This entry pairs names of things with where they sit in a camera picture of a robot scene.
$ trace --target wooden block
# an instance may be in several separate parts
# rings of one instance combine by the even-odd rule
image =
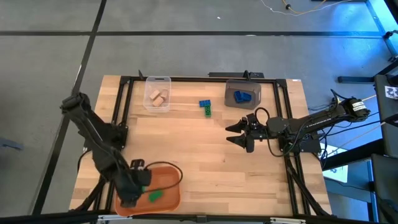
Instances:
[[[167,96],[169,95],[169,91],[167,90],[162,90],[162,93],[160,94],[160,97],[163,98],[163,100],[166,100]]]
[[[160,94],[160,91],[159,90],[155,90],[155,91],[152,92],[152,94],[149,96],[149,98],[151,100],[154,100],[157,96],[159,96],[159,94]]]
[[[152,103],[154,106],[160,106],[163,103],[163,98],[162,97],[158,97],[156,98],[156,100],[154,100],[154,102]]]

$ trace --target black floor stripe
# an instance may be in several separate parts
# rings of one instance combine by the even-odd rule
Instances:
[[[93,44],[94,44],[94,40],[95,40],[95,32],[97,32],[98,27],[100,26],[100,22],[102,19],[102,15],[104,13],[105,5],[106,5],[106,0],[102,0],[101,4],[99,5],[98,13],[97,13],[97,16],[95,19],[93,29],[91,31],[90,38],[88,39],[88,43],[87,43],[85,53],[83,55],[83,59],[81,60],[81,65],[80,65],[78,75],[76,77],[75,84],[72,88],[72,94],[77,93],[80,89],[81,81],[83,80],[83,76],[84,76],[84,73],[85,73],[85,70],[87,67],[88,59],[90,57],[90,53],[93,48]],[[43,206],[45,203],[45,198],[49,191],[51,180],[52,180],[53,174],[55,172],[55,168],[57,166],[58,158],[61,153],[62,144],[63,144],[63,141],[65,140],[65,135],[67,133],[68,125],[69,125],[69,119],[67,119],[66,117],[63,117],[61,120],[60,128],[58,129],[58,132],[57,132],[57,137],[55,138],[53,147],[50,152],[51,153],[50,160],[49,160],[48,166],[46,168],[43,181],[40,185],[40,190],[37,195],[37,200],[35,201],[35,204],[34,204],[34,208],[33,208],[33,212],[32,212],[33,215],[39,215],[42,213]]]
[[[0,31],[0,36],[83,36],[91,35],[91,31],[22,31],[22,30],[9,30]]]
[[[313,37],[382,37],[380,32],[319,32],[319,31],[99,31],[97,36],[153,35],[255,35],[255,36],[313,36]]]
[[[98,14],[95,19],[95,22],[94,22],[92,34],[90,35],[90,38],[88,39],[87,47],[86,47],[85,53],[83,55],[83,59],[81,60],[81,64],[80,64],[81,67],[80,67],[78,75],[76,77],[75,84],[73,85],[72,94],[77,93],[80,90],[81,82],[83,81],[83,76],[86,71],[88,59],[90,57],[91,50],[93,50],[96,33],[98,31],[98,27],[100,26],[100,22],[101,22],[103,14],[104,14],[106,1],[107,0],[102,0],[101,5],[99,5],[99,10],[98,10]]]

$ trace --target orange tray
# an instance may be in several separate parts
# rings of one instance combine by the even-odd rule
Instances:
[[[150,182],[150,186],[145,188],[146,190],[167,187],[177,183],[180,180],[180,174],[174,167],[155,167],[151,169],[151,171],[152,180]],[[124,217],[147,213],[168,212],[177,209],[181,201],[180,185],[178,184],[175,187],[162,191],[163,195],[153,203],[149,201],[149,195],[152,192],[142,194],[134,208],[122,208],[120,206],[120,198],[116,194],[114,200],[114,209],[118,215]]]

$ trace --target gray container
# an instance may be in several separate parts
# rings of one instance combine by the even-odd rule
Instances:
[[[251,95],[251,101],[237,103],[234,92],[241,91]],[[241,80],[227,80],[225,85],[225,106],[253,110],[261,103],[261,85]]]

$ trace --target white label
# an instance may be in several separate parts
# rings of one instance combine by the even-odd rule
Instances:
[[[357,107],[354,107],[354,111],[358,111],[358,110],[361,110],[361,109],[366,109],[366,106],[365,105],[363,105],[363,106],[357,106]]]
[[[357,102],[357,103],[353,103],[353,107],[361,106],[361,105],[364,105],[362,101],[361,102]]]
[[[398,100],[398,88],[391,86],[384,86],[386,97]]]

